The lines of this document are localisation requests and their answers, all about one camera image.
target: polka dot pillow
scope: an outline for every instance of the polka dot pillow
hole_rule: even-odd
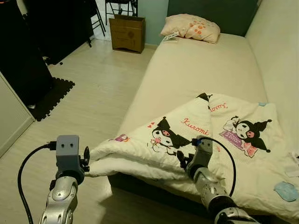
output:
[[[220,28],[216,23],[189,14],[172,15],[166,18],[166,24],[161,34],[166,36],[177,31],[180,37],[209,43],[216,43],[220,34]]]

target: white cabinet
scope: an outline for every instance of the white cabinet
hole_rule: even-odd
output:
[[[0,157],[33,121],[0,72]]]

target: cardboard box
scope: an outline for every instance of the cardboard box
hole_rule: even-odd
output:
[[[142,53],[145,40],[145,18],[114,15],[109,19],[112,48],[133,53]]]

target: black headboard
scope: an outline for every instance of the black headboard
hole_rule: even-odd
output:
[[[169,0],[167,16],[192,14],[215,22],[222,33],[245,36],[260,0]]]

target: light blue wall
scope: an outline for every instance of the light blue wall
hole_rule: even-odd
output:
[[[138,16],[145,17],[145,42],[159,44],[161,30],[167,16],[168,0],[138,0]]]

